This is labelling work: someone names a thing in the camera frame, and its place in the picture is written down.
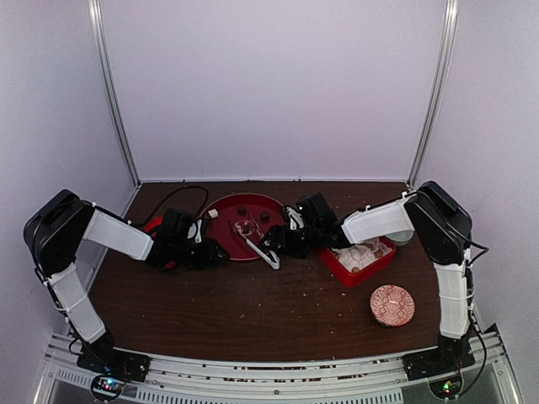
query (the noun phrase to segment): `white panel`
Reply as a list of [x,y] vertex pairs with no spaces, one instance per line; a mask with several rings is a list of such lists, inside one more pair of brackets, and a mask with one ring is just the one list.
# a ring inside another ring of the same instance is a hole
[[102,4],[143,179],[408,176],[446,2]]
[[462,1],[440,115],[420,180],[471,214],[492,252],[475,265],[481,323],[497,322],[524,402],[539,396],[538,2]]
[[[0,0],[0,54],[0,401],[25,403],[63,317],[34,275],[24,223],[62,188],[121,211],[132,187],[87,3]],[[78,255],[82,279],[98,250]]]

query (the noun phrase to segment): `small dark object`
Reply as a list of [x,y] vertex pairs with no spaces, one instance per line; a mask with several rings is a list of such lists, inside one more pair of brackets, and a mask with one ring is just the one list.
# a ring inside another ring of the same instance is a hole
[[264,212],[261,212],[260,213],[260,220],[263,222],[263,223],[267,223],[270,221],[270,213],[265,210]]

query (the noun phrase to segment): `patterned red lid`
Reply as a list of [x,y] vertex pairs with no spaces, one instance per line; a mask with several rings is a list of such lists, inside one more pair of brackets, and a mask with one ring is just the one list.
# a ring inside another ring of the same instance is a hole
[[371,310],[382,325],[399,327],[412,320],[415,304],[406,290],[394,284],[385,284],[372,293]]

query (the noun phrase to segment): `red container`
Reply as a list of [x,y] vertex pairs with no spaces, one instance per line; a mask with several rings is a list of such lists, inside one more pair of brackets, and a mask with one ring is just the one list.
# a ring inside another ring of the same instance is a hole
[[339,278],[344,286],[347,288],[353,288],[358,283],[369,279],[375,274],[378,274],[393,260],[395,252],[397,251],[395,244],[387,240],[385,237],[380,237],[380,242],[383,242],[385,245],[390,247],[392,251],[389,254],[384,255],[382,258],[378,258],[371,265],[367,265],[357,274],[352,274],[348,269],[346,269],[334,256],[331,250],[329,250],[329,248],[318,249],[318,256],[323,260],[328,268],[331,269],[331,272],[333,272],[335,276]]

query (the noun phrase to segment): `wooden tabletop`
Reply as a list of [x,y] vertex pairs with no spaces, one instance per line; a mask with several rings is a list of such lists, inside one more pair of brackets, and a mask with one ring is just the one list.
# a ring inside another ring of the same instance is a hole
[[[128,218],[141,221],[181,183],[144,184]],[[232,193],[266,194],[293,204],[322,192],[338,215],[399,196],[402,183],[204,183],[210,201]],[[195,212],[199,190],[175,195],[159,211]],[[396,284],[414,298],[414,319],[385,328],[372,317],[371,293]],[[292,361],[347,359],[436,345],[440,308],[432,264],[415,237],[392,264],[353,289],[316,255],[281,257],[278,271],[261,260],[162,274],[108,252],[90,293],[117,346],[193,359]]]

